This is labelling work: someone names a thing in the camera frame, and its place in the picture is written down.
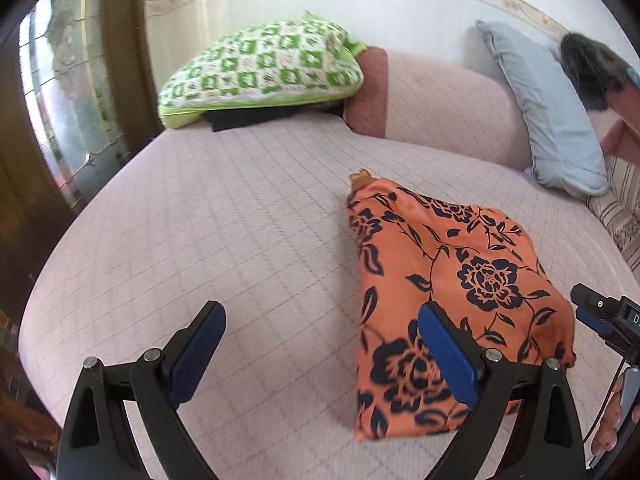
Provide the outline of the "person right hand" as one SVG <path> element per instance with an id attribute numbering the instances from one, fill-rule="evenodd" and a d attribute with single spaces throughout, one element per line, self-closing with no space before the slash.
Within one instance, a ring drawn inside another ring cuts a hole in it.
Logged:
<path id="1" fill-rule="evenodd" d="M 600 426 L 591 442 L 591 454 L 598 455 L 610 452 L 617 443 L 617 426 L 620 423 L 622 408 L 620 407 L 620 390 L 623 388 L 623 377 L 614 384 L 611 399 L 608 401 L 600 419 Z"/>

